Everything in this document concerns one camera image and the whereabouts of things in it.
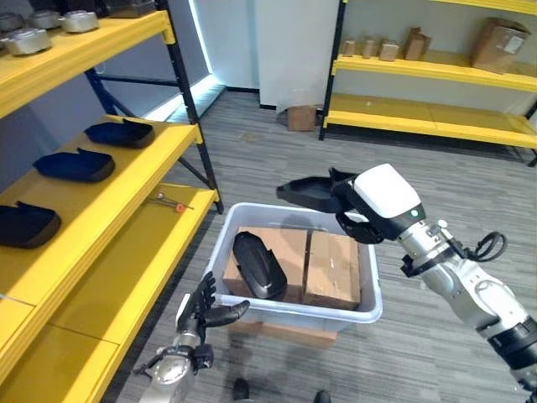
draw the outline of black cable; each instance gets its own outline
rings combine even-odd
[[[488,255],[494,250],[494,247],[500,240],[502,241],[502,246],[500,247],[500,249],[495,254],[488,257]],[[491,260],[499,258],[503,254],[503,252],[505,252],[507,244],[507,237],[502,233],[494,231],[488,234],[481,241],[479,241],[474,250],[471,250],[470,248],[464,248],[464,252],[467,258],[470,260],[476,262],[490,262]]]

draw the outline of white plastic bin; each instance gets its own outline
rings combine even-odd
[[[349,214],[354,221],[362,221],[358,214]],[[216,246],[205,273],[212,270],[216,278],[216,303],[235,305],[244,300],[232,296],[222,281],[227,261],[232,252],[233,239],[239,227],[308,228],[329,233],[344,234],[334,214],[325,214],[305,208],[238,203],[227,214]],[[361,302],[355,311],[323,308],[248,298],[250,309],[244,316],[249,322],[268,322],[309,327],[338,332],[351,323],[376,322],[383,312],[383,301],[378,285],[377,260],[372,245],[359,244]]]

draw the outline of robotic hand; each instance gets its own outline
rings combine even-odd
[[[418,194],[389,164],[360,175],[332,168],[330,178],[292,181],[279,187],[277,194],[303,207],[335,213],[343,230],[360,243],[399,242],[407,253],[401,270],[408,277],[420,276],[485,338],[513,377],[533,392],[528,402],[537,403],[537,323],[514,293],[478,263],[496,259],[505,250],[507,239],[502,234],[488,234],[475,251],[464,249],[446,230],[445,221],[425,222]],[[352,209],[368,222],[351,220],[345,212]],[[488,256],[500,240],[500,250]]]
[[[212,367],[212,348],[205,344],[206,329],[233,323],[250,307],[249,301],[243,301],[235,306],[211,308],[215,301],[214,284],[209,272],[192,294],[185,294],[175,318],[171,346],[160,348],[157,355],[134,370],[135,374],[151,379],[140,403],[182,402],[198,370]]]

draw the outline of yellow metal shelving unit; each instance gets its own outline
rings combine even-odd
[[[513,11],[515,13],[537,15],[535,0],[431,0],[439,3],[454,3],[465,6],[496,8],[497,10]]]
[[[499,86],[513,90],[537,91],[537,66],[517,63],[505,74],[474,69],[469,58],[449,52],[430,50],[423,60],[396,59],[394,62],[379,60],[377,56],[364,59],[360,55],[346,57],[338,55],[334,60],[332,75],[338,70],[370,71],[373,73],[396,74],[460,81],[481,86]]]
[[[535,0],[432,1],[537,15]],[[319,140],[324,139],[329,124],[379,128],[530,148],[536,158],[529,165],[537,165],[537,130],[529,124],[526,117],[423,102],[332,94],[334,77],[340,70],[424,77],[537,92],[536,65],[515,63],[508,73],[499,75],[471,67],[469,58],[464,55],[434,50],[427,52],[423,60],[397,59],[394,62],[381,61],[378,57],[363,59],[360,55],[343,56],[338,50],[346,3],[347,0],[341,0],[337,14]]]
[[[467,107],[334,94],[328,123],[537,149],[537,135],[528,119]]]
[[[190,120],[129,117],[154,128],[154,142],[143,149],[92,143],[85,134],[61,148],[110,154],[116,167],[104,181],[63,181],[31,170],[0,193],[0,205],[21,201],[48,207],[62,220],[60,231],[39,248],[0,246],[2,403],[98,401],[210,207],[216,204],[222,212],[169,7],[165,0],[158,4],[162,11],[142,18],[101,19],[100,28],[86,34],[52,32],[53,48],[37,55],[0,53],[0,117],[83,72],[105,110],[124,111],[92,67],[162,34]],[[122,119],[108,114],[102,122]],[[181,162],[209,189],[159,184],[193,144],[207,177]],[[191,208],[177,213],[144,202],[157,191]]]
[[[217,194],[161,184],[188,204],[143,204],[96,259],[0,386],[0,401],[98,402]],[[54,371],[43,371],[54,368]],[[28,387],[28,379],[39,378]]]
[[[17,57],[2,51],[0,116],[156,34],[162,34],[166,44],[175,42],[166,11],[142,18],[103,18],[99,29],[84,34],[54,29],[52,48],[37,55]]]
[[[0,379],[174,162],[192,143],[201,141],[197,126],[151,124],[156,138],[145,149],[95,144],[85,134],[62,147],[67,152],[80,147],[112,155],[116,168],[102,182],[56,180],[32,170],[0,194],[2,205],[20,200],[51,208],[62,220],[58,234],[40,248],[0,246],[0,267],[9,268],[0,273],[0,292],[31,307],[27,315],[9,321],[9,327],[2,319],[0,340],[6,342],[0,345]],[[12,328],[14,323],[18,323],[16,328]]]

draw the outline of person's foot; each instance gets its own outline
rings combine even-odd
[[[233,399],[242,400],[250,398],[250,387],[248,382],[243,378],[237,378],[233,385]]]
[[[313,403],[331,403],[332,399],[326,390],[320,390],[315,395]]]

